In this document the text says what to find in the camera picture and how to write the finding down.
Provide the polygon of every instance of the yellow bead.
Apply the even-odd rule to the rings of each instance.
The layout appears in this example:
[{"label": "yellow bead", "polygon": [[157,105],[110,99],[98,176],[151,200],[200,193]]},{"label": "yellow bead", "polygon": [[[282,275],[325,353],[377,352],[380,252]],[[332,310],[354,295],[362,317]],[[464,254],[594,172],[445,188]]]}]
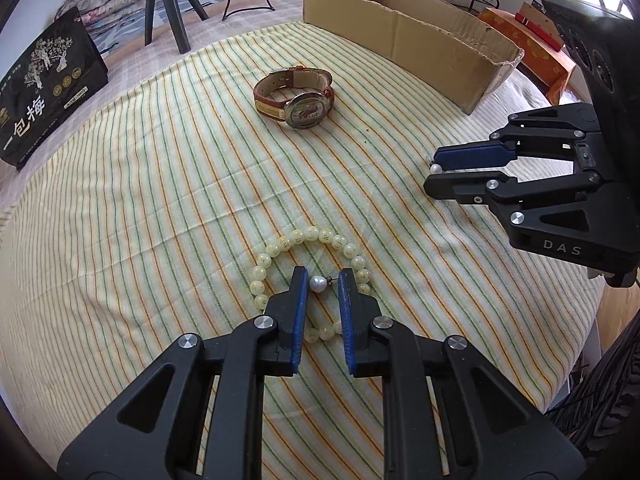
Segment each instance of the yellow bead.
[{"label": "yellow bead", "polygon": [[264,294],[258,294],[254,300],[255,306],[258,307],[258,310],[264,310],[267,308],[267,303],[269,303],[269,297]]},{"label": "yellow bead", "polygon": [[255,280],[254,282],[249,283],[249,290],[254,296],[258,296],[259,294],[264,293],[264,283]]},{"label": "yellow bead", "polygon": [[258,254],[255,264],[268,269],[271,265],[271,257],[267,253]]},{"label": "yellow bead", "polygon": [[254,269],[251,271],[252,282],[261,282],[266,277],[267,277],[267,271],[264,269],[264,267],[261,267],[260,265],[255,266]]},{"label": "yellow bead", "polygon": [[300,245],[305,241],[305,234],[300,229],[293,229],[289,235],[289,240],[291,240],[291,243],[294,245]]},{"label": "yellow bead", "polygon": [[320,229],[318,229],[315,225],[310,225],[305,229],[305,240],[307,242],[315,242],[318,240],[320,235]]},{"label": "yellow bead", "polygon": [[369,283],[371,274],[367,269],[356,272],[356,283]]},{"label": "yellow bead", "polygon": [[331,231],[331,229],[325,228],[320,231],[320,236],[318,237],[318,240],[320,240],[323,244],[330,244],[334,240],[334,236],[335,236],[335,233]]}]

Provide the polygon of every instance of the pearl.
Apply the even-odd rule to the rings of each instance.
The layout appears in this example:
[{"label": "pearl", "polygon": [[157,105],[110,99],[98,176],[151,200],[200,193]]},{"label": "pearl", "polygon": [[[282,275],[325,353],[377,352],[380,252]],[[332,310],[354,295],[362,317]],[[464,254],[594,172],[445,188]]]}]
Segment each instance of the pearl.
[{"label": "pearl", "polygon": [[267,303],[269,303],[269,297],[264,294],[258,294],[254,300],[255,306],[258,307],[258,310],[264,310],[267,308]]},{"label": "pearl", "polygon": [[326,278],[324,276],[314,276],[309,280],[309,288],[314,292],[322,292],[326,289]]},{"label": "pearl", "polygon": [[354,244],[346,244],[342,250],[342,254],[351,260],[358,256],[358,248]]},{"label": "pearl", "polygon": [[260,265],[255,266],[254,270],[251,271],[251,279],[254,282],[261,282],[266,277],[267,277],[267,271],[264,267],[261,267]]},{"label": "pearl", "polygon": [[267,253],[258,254],[255,264],[268,269],[271,265],[271,257]]},{"label": "pearl", "polygon": [[346,244],[347,244],[347,238],[345,238],[342,235],[335,235],[334,239],[331,240],[331,247],[333,247],[337,251],[343,248]]},{"label": "pearl", "polygon": [[259,294],[264,293],[264,283],[259,281],[254,281],[249,283],[249,290],[254,296],[258,296]]},{"label": "pearl", "polygon": [[333,325],[325,325],[321,326],[320,330],[318,330],[318,335],[322,341],[329,341],[334,335],[335,330]]},{"label": "pearl", "polygon": [[270,256],[271,258],[275,258],[276,256],[278,256],[278,254],[280,254],[280,249],[276,244],[269,243],[267,244],[267,247],[265,248],[264,252],[267,253],[267,256]]},{"label": "pearl", "polygon": [[358,272],[359,270],[364,269],[367,266],[367,261],[362,256],[356,256],[353,260],[351,260],[351,269]]},{"label": "pearl", "polygon": [[315,343],[318,341],[318,330],[315,328],[305,329],[305,341],[307,343]]},{"label": "pearl", "polygon": [[281,236],[276,242],[276,247],[279,248],[281,253],[285,253],[291,248],[291,240],[288,236]]},{"label": "pearl", "polygon": [[291,240],[291,243],[294,245],[300,245],[305,241],[305,235],[300,229],[293,229],[289,235],[289,240]]},{"label": "pearl", "polygon": [[320,236],[318,240],[320,240],[323,244],[330,244],[334,240],[335,233],[331,231],[331,229],[322,229],[320,231]]},{"label": "pearl", "polygon": [[310,225],[305,229],[305,240],[307,242],[315,242],[320,236],[320,229],[315,225]]},{"label": "pearl", "polygon": [[356,272],[356,283],[369,283],[371,273],[367,269]]}]

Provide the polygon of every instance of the cardboard box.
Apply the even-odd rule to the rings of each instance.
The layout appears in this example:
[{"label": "cardboard box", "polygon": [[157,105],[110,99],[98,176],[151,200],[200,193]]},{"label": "cardboard box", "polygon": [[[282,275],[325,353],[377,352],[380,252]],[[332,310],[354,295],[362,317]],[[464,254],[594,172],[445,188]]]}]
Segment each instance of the cardboard box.
[{"label": "cardboard box", "polygon": [[470,114],[524,51],[441,0],[304,0],[304,20],[418,76]]},{"label": "cardboard box", "polygon": [[564,47],[564,40],[558,32],[556,24],[532,5],[524,2],[522,7],[520,7],[520,12],[516,14],[516,18],[525,27],[545,40],[556,52],[560,52],[562,47]]}]

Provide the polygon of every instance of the bed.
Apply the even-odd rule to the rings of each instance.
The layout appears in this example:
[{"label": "bed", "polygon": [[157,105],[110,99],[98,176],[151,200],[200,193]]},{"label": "bed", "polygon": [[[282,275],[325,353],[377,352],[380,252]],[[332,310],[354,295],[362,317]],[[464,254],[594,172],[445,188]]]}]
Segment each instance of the bed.
[{"label": "bed", "polygon": [[[2,167],[0,386],[52,465],[180,334],[207,338],[256,316],[255,257],[294,227],[356,240],[383,313],[432,338],[465,335],[540,410],[582,349],[602,281],[511,249],[486,208],[432,202],[421,189],[437,146],[485,139],[508,114],[548,106],[535,86],[516,71],[466,116],[300,21],[302,0],[274,6],[192,23],[189,56],[171,33],[109,56],[109,85],[20,173]],[[263,74],[296,64],[330,70],[337,96],[302,133],[251,99]],[[570,171],[532,159],[508,167],[524,179]],[[328,275],[346,263],[300,246],[266,283],[275,293],[295,264]],[[310,297],[309,325],[337,317],[336,291]],[[338,336],[305,344],[300,375],[269,380],[264,403],[265,478],[382,474],[380,384],[348,376]]]}]

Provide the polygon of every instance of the bead bracelet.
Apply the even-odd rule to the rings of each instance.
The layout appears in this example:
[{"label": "bead bracelet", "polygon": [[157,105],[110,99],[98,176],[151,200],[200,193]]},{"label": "bead bracelet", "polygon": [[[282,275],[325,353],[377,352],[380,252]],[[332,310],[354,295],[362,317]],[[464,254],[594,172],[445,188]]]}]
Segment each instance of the bead bracelet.
[{"label": "bead bracelet", "polygon": [[[276,258],[280,253],[289,251],[295,245],[304,242],[314,242],[319,240],[324,245],[331,245],[336,251],[341,252],[345,257],[351,260],[351,268],[355,272],[356,283],[358,284],[358,292],[362,294],[370,294],[371,289],[367,283],[371,279],[368,269],[366,269],[366,260],[358,254],[356,245],[349,243],[347,238],[342,235],[335,234],[331,229],[318,229],[316,226],[310,225],[304,229],[294,229],[289,235],[283,235],[276,241],[267,244],[263,253],[259,254],[256,259],[256,266],[251,271],[251,283],[249,289],[255,296],[255,306],[259,310],[267,307],[269,297],[264,293],[264,279],[267,277],[267,269],[271,265],[272,258]],[[309,288],[319,294],[327,288],[333,281],[333,278],[324,276],[313,276],[309,280]],[[329,341],[335,334],[342,333],[342,325],[340,320],[331,325],[321,326],[319,329],[305,329],[305,340],[313,343],[318,338],[323,341]]]}]

